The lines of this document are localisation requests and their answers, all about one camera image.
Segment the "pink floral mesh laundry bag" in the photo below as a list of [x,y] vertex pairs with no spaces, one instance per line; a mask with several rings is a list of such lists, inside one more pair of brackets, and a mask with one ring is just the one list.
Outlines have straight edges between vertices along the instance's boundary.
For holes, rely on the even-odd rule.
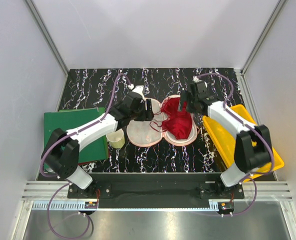
[[138,147],[151,147],[162,139],[175,146],[187,146],[194,142],[199,128],[194,122],[193,114],[178,111],[180,96],[170,95],[162,102],[150,98],[153,117],[151,120],[130,121],[126,128],[129,141]]

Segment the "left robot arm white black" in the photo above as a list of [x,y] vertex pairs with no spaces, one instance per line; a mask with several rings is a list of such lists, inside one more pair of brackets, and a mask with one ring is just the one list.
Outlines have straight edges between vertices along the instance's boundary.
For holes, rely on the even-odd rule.
[[40,172],[44,165],[60,179],[67,180],[78,187],[85,198],[96,193],[93,178],[79,166],[80,152],[108,134],[127,127],[131,121],[148,121],[153,118],[152,103],[144,96],[144,87],[136,86],[124,99],[112,106],[100,117],[67,131],[55,129],[41,155]]

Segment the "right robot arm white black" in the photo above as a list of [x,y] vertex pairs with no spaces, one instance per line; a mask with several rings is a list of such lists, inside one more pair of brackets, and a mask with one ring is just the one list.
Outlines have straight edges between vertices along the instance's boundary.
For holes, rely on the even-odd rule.
[[251,174],[258,174],[258,169],[269,163],[269,170],[273,170],[275,158],[268,127],[255,125],[232,111],[225,101],[208,92],[204,81],[193,82],[190,90],[180,92],[178,110],[215,120],[235,139],[233,163],[221,173],[219,183],[215,185],[218,197],[227,198],[232,194],[233,186]]

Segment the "red lace bra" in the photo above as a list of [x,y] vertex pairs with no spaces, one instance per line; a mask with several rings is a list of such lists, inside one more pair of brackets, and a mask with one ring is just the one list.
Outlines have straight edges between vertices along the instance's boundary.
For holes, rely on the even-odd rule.
[[193,127],[193,120],[191,114],[186,111],[186,105],[184,104],[183,110],[178,112],[180,97],[168,97],[166,98],[157,113],[166,114],[167,118],[161,121],[158,125],[158,121],[151,121],[150,127],[159,133],[169,132],[176,140],[187,140]]

